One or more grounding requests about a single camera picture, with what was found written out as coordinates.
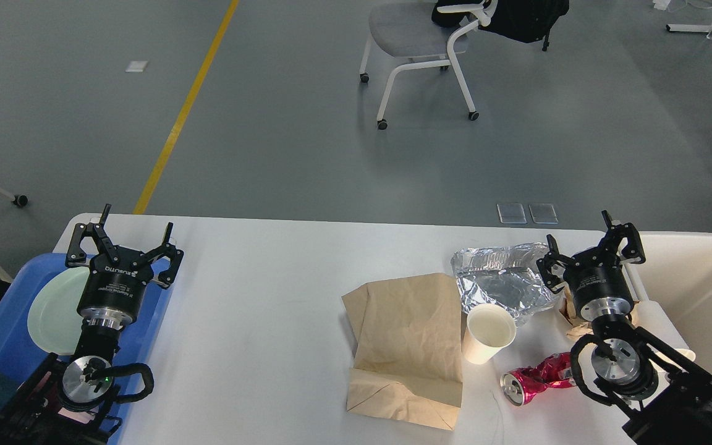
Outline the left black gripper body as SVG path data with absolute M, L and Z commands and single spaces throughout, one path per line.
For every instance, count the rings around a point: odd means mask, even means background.
M 155 276 L 150 264 L 136 268 L 141 251 L 121 250 L 114 265 L 100 253 L 90 260 L 90 275 L 77 305 L 84 319 L 110 318 L 129 326 L 138 318 L 147 282 Z

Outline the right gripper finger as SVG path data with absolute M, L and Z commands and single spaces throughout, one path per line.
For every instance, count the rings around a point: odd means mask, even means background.
M 566 282 L 561 276 L 554 273 L 554 268 L 559 267 L 567 270 L 568 267 L 574 265 L 574 258 L 560 253 L 553 235 L 546 236 L 546 244 L 548 244 L 548 252 L 542 258 L 537 259 L 536 265 L 543 284 L 556 295 L 563 290 Z
M 597 266 L 644 264 L 642 240 L 633 223 L 611 219 L 607 210 L 601 212 L 606 232 L 596 246 Z

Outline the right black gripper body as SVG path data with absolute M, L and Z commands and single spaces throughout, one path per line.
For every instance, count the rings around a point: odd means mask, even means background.
M 633 299 L 620 260 L 598 265 L 578 261 L 565 266 L 563 279 L 573 295 L 577 315 L 591 322 L 603 315 L 628 316 Z

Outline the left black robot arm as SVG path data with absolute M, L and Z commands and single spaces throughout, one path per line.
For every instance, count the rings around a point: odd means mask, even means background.
M 70 353 L 51 352 L 0 408 L 0 444 L 105 444 L 121 426 L 111 408 L 152 394 L 155 378 L 138 360 L 122 360 L 121 336 L 136 327 L 150 285 L 168 289 L 184 258 L 167 223 L 161 244 L 143 252 L 114 244 L 96 222 L 76 225 L 65 266 L 82 270 L 80 318 Z

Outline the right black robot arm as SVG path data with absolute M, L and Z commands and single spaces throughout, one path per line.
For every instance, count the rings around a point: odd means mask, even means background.
M 568 288 L 591 326 L 570 351 L 574 382 L 591 400 L 620 408 L 635 443 L 712 444 L 712 374 L 633 326 L 624 265 L 645 262 L 642 240 L 632 223 L 602 217 L 606 232 L 596 246 L 567 256 L 549 234 L 536 262 L 545 286 L 555 294 Z

